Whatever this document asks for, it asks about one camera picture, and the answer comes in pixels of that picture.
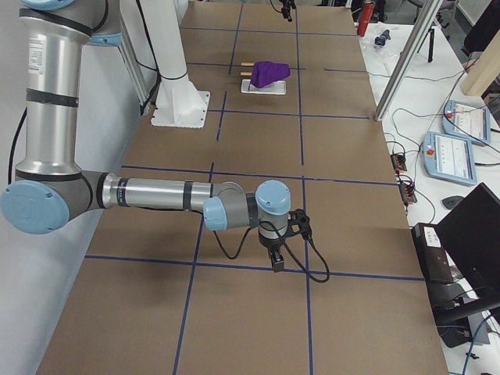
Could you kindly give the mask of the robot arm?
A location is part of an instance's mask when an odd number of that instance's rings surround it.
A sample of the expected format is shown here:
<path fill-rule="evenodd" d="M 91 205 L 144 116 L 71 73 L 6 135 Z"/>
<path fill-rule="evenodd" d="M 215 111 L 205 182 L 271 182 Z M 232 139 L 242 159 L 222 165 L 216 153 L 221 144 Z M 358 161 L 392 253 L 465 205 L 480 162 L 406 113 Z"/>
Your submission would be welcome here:
<path fill-rule="evenodd" d="M 27 106 L 20 121 L 27 132 L 26 151 L 23 160 L 10 167 L 1 195 L 2 215 L 24 233 L 48 234 L 84 213 L 114 206 L 194 212 L 212 232 L 256 229 L 273 270 L 282 271 L 293 217 L 284 183 L 268 180 L 246 192 L 232 182 L 120 177 L 116 172 L 128 147 L 127 136 L 109 140 L 107 169 L 77 165 L 80 67 L 87 45 L 119 49 L 142 108 L 148 108 L 152 96 L 158 98 L 159 126 L 204 125 L 210 94 L 198 90 L 188 76 L 176 6 L 148 1 L 137 7 L 156 64 L 150 90 L 144 89 L 118 1 L 22 2 L 19 17 L 29 36 Z"/>

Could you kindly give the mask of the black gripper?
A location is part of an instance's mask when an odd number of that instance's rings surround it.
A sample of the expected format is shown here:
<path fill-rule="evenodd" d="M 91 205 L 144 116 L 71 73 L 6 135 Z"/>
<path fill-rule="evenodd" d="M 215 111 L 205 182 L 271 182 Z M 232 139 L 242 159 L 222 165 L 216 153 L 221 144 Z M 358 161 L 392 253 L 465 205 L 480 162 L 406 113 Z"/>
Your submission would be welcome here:
<path fill-rule="evenodd" d="M 261 237 L 260 243 L 267 249 L 267 256 L 273 271 L 282 272 L 284 270 L 284 257 L 281 254 L 282 240 Z"/>
<path fill-rule="evenodd" d="M 281 11 L 284 12 L 284 18 L 288 21 L 291 22 L 291 14 L 290 11 L 294 8 L 294 1 L 293 0 L 280 0 L 281 3 Z"/>

